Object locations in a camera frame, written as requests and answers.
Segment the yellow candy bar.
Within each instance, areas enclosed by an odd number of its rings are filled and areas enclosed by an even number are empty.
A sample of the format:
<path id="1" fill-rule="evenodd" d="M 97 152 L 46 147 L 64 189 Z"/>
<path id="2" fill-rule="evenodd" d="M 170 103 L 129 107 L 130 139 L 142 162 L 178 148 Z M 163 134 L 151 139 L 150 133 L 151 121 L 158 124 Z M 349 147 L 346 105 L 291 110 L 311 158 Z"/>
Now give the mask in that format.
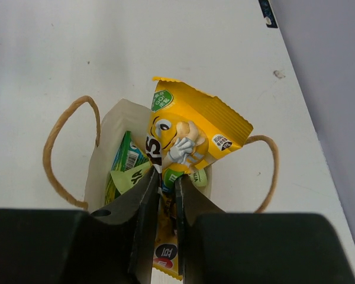
<path id="1" fill-rule="evenodd" d="M 146 155 L 157 170 L 159 211 L 153 266 L 182 280 L 176 228 L 175 181 L 242 148 L 253 126 L 216 96 L 177 79 L 154 77 Z"/>

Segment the green yellow snack bag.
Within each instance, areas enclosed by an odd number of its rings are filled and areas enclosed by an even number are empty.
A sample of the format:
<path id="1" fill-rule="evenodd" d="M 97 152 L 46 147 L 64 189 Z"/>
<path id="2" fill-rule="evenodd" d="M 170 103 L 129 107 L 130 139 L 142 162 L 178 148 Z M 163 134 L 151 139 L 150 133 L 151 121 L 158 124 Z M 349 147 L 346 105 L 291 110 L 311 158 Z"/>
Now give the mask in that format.
<path id="1" fill-rule="evenodd" d="M 133 142 L 131 132 L 126 131 L 108 174 L 104 198 L 105 205 L 121 196 L 113 183 L 110 172 L 113 170 L 124 172 L 144 163 L 150 163 L 149 159 Z"/>

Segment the green mint sachet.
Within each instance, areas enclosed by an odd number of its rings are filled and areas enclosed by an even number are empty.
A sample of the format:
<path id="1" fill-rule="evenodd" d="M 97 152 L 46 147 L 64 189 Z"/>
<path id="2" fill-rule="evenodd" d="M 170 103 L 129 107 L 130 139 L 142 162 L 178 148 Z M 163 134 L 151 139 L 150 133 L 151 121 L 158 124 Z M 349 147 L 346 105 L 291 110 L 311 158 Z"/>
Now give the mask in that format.
<path id="1" fill-rule="evenodd" d="M 192 181 L 193 185 L 197 188 L 206 187 L 206 185 L 208 184 L 206 171 L 204 169 L 189 174 L 189 178 Z"/>
<path id="2" fill-rule="evenodd" d="M 117 191 L 122 195 L 135 186 L 151 168 L 150 163 L 144 163 L 124 172 L 113 170 L 110 172 Z"/>

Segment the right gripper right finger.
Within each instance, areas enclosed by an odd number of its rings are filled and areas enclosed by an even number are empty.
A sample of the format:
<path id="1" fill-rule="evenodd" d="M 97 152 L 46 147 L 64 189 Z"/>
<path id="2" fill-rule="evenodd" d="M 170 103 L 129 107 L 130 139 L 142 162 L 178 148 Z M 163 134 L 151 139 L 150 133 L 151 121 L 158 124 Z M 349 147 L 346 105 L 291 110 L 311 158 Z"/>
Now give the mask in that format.
<path id="1" fill-rule="evenodd" d="M 307 213 L 226 213 L 175 182 L 179 273 L 185 283 L 355 283 L 331 223 Z"/>

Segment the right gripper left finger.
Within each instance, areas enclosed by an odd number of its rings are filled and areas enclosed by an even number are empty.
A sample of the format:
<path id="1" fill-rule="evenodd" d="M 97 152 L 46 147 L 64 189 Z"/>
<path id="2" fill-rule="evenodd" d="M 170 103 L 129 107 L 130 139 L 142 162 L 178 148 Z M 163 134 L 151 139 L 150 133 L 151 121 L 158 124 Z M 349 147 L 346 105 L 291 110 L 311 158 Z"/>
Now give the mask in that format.
<path id="1" fill-rule="evenodd" d="M 150 283 L 159 174 L 92 213 L 0 209 L 0 283 Z"/>

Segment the brown paper bag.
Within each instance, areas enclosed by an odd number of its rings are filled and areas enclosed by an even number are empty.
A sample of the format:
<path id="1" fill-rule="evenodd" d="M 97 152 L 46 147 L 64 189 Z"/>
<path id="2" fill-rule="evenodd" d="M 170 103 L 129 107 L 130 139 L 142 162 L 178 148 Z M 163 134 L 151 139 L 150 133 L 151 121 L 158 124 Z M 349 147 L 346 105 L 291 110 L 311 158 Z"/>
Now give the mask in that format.
<path id="1" fill-rule="evenodd" d="M 80 201 L 55 177 L 51 151 L 64 124 L 84 103 L 88 103 L 95 113 L 96 140 L 85 197 Z M 121 99 L 101 120 L 98 107 L 90 96 L 75 100 L 57 120 L 44 146 L 43 167 L 51 186 L 68 203 L 88 211 L 107 205 L 127 192 L 152 166 L 143 149 L 143 127 L 149 116 L 148 108 Z"/>

